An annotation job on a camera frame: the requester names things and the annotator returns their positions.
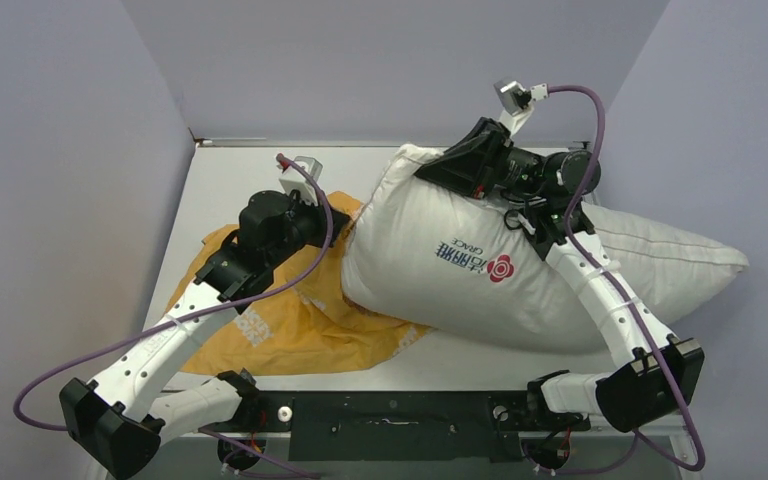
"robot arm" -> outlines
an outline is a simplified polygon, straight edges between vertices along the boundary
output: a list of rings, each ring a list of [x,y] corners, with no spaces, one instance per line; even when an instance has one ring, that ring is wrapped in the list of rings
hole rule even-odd
[[[675,334],[646,308],[618,272],[617,262],[608,262],[599,237],[575,233],[576,239],[597,259],[592,266],[572,242],[554,244],[545,261],[566,280],[602,334],[617,370],[611,374],[563,373],[546,378],[540,386],[551,412],[602,415],[622,432],[638,428],[676,409],[676,402],[652,356],[643,332],[632,318],[630,303],[641,313],[647,330],[676,376],[686,402],[690,402],[704,355],[693,339],[679,341]],[[624,301],[603,275],[610,271],[632,297]]]
[[[542,157],[515,148],[511,135],[533,111],[535,101],[547,96],[546,85],[525,89],[503,80],[496,91],[505,108],[499,121],[481,118],[473,130],[442,156],[421,167],[416,176],[455,193],[483,198],[496,188],[521,200],[504,216],[509,229],[522,229],[540,258],[567,282],[582,302],[605,340],[617,370],[581,375],[555,372],[529,383],[535,418],[551,423],[555,414],[598,414],[617,430],[628,432],[675,411],[678,407],[652,348],[635,322],[631,308],[640,312],[643,324],[676,378],[682,397],[689,403],[696,387],[704,354],[699,344],[679,341],[622,278],[611,262],[580,202],[571,209],[571,232],[577,243],[597,259],[588,261],[568,238],[564,213],[574,193],[586,180],[590,162],[586,150]],[[586,181],[583,193],[593,191],[601,175],[598,165]],[[604,275],[610,272],[629,295],[623,299]]]
[[[319,176],[316,160],[299,157],[296,163],[314,180]],[[287,193],[264,191],[249,199],[240,213],[240,229],[199,269],[158,322],[158,331],[89,382],[72,379],[61,390],[69,435],[115,478],[139,472],[163,443],[231,419],[258,394],[246,372],[224,372],[197,388],[160,396],[187,359],[248,306],[235,310],[222,304],[265,292],[277,266],[305,245],[325,242],[324,207],[297,171],[282,167],[280,181]],[[334,232],[349,222],[341,212],[332,210],[331,217]],[[193,312],[203,314],[182,321]],[[177,325],[160,326],[170,321]]]

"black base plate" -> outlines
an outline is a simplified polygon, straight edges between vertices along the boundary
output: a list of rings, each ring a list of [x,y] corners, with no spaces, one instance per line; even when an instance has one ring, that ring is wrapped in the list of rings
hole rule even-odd
[[[568,426],[529,419],[525,391],[260,392],[219,432],[292,432],[291,461],[523,459],[519,432]],[[507,416],[494,418],[502,405]],[[292,419],[278,418],[281,407]],[[589,430],[589,421],[574,430]]]

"wrinkled fabric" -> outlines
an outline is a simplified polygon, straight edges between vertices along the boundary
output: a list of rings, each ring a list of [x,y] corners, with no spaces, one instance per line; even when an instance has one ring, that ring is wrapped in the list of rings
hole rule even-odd
[[[328,196],[332,206],[353,215],[361,202],[342,193]],[[236,225],[205,237],[204,248],[169,301],[181,296],[195,272]],[[430,329],[353,305],[340,288],[340,264],[354,223],[345,228],[322,263],[294,288],[253,303],[219,330],[181,369],[215,375],[247,369],[253,375],[336,373],[373,367],[407,348]],[[275,270],[277,288],[304,271],[318,247],[305,247]]]

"lavender wall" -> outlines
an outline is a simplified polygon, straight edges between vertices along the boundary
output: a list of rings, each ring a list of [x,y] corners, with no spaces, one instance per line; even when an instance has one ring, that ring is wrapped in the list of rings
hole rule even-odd
[[[768,478],[768,2],[672,0],[608,116],[601,199],[749,257],[677,330],[707,355],[705,478]]]
[[[504,76],[613,99],[667,0],[123,3],[198,136],[445,144]],[[556,100],[518,139],[586,139],[589,113]]]
[[[0,0],[0,479],[83,478],[79,447],[11,403],[142,325],[191,154],[117,0]],[[65,380],[27,410],[62,422]]]

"pillow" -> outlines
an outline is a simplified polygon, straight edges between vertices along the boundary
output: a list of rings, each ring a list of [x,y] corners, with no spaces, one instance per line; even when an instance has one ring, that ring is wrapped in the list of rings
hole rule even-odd
[[[442,152],[404,145],[357,220],[343,293],[384,315],[536,351],[588,352],[602,336],[571,288],[519,231],[499,199],[475,200],[413,176]],[[748,266],[714,240],[585,204],[620,273],[665,324],[692,312]],[[504,265],[505,268],[493,268]]]

